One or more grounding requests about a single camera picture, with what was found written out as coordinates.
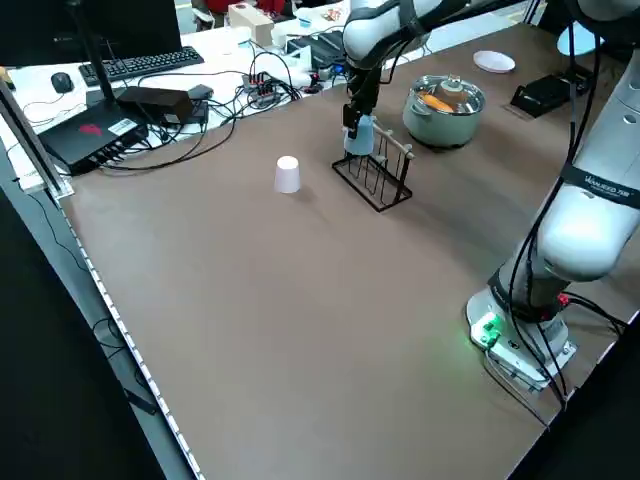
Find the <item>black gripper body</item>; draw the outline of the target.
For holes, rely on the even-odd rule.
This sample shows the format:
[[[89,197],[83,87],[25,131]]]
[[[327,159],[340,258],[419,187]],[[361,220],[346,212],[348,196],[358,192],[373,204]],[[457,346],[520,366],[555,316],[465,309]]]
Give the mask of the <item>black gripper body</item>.
[[[350,106],[363,115],[370,115],[377,105],[382,68],[361,69],[350,67],[348,92]]]

